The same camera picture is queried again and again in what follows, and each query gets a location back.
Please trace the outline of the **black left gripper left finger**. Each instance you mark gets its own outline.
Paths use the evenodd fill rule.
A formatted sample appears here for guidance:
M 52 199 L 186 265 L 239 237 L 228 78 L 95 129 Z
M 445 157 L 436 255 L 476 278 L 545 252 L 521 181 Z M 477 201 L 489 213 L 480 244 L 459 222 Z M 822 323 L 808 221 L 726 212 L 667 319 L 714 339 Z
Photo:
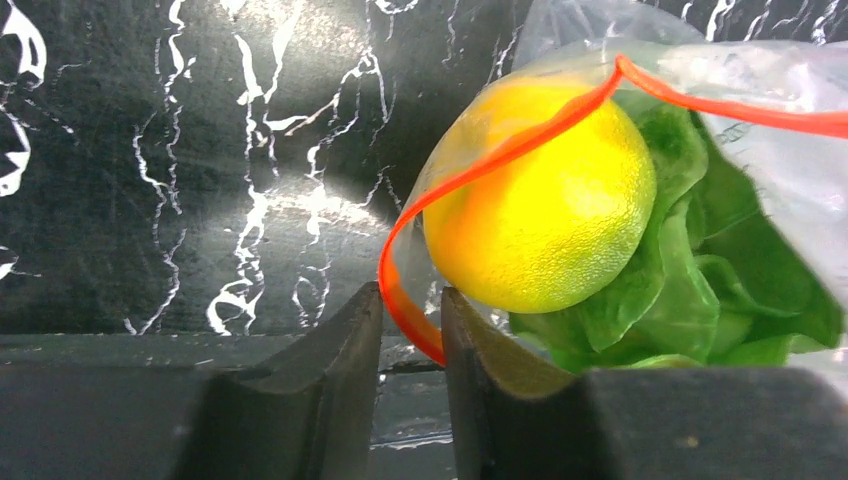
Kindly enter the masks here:
M 176 478 L 365 478 L 382 331 L 368 282 L 292 345 L 216 375 Z

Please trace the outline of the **green lettuce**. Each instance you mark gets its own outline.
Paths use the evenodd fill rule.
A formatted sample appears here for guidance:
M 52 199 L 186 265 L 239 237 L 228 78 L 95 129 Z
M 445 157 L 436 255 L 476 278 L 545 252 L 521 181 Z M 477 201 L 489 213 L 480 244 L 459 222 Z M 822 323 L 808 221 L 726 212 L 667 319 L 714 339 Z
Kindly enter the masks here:
M 622 273 L 559 312 L 512 314 L 514 334 L 579 373 L 615 366 L 782 366 L 832 349 L 844 311 L 762 212 L 752 181 L 698 116 L 628 97 L 658 192 Z

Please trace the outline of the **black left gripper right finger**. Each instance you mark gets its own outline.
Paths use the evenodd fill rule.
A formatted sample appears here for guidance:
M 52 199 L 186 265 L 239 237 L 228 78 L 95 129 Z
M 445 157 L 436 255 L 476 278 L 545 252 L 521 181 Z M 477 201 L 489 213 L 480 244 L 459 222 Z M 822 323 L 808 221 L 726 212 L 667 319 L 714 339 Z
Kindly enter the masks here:
M 572 376 L 442 293 L 461 479 L 843 479 L 847 399 L 800 368 Z

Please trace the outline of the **clear zip bag orange zipper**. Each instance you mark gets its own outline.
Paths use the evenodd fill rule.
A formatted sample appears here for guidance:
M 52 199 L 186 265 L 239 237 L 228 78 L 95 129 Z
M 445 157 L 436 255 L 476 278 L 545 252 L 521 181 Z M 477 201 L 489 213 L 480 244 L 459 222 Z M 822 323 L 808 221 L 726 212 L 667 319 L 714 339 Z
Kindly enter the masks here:
M 846 45 L 713 43 L 683 20 L 636 1 L 536 1 L 512 70 L 486 86 L 443 135 L 381 254 L 383 301 L 419 350 L 444 362 L 442 333 L 430 319 L 438 307 L 434 292 L 456 288 L 430 257 L 424 210 L 555 139 L 606 101 L 637 126 L 628 97 L 698 116 L 718 152 L 752 181 L 777 233 L 842 307 L 842 343 Z M 457 290 L 478 312 L 505 314 L 510 327 L 515 313 Z

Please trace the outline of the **green yellow mango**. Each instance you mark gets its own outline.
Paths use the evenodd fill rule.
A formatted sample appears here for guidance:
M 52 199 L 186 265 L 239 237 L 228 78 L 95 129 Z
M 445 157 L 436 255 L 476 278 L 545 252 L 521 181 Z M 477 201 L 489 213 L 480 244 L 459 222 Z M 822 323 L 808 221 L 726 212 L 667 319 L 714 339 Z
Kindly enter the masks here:
M 513 313 L 571 307 L 633 256 L 657 192 L 634 121 L 612 101 L 423 213 L 430 257 L 476 301 Z

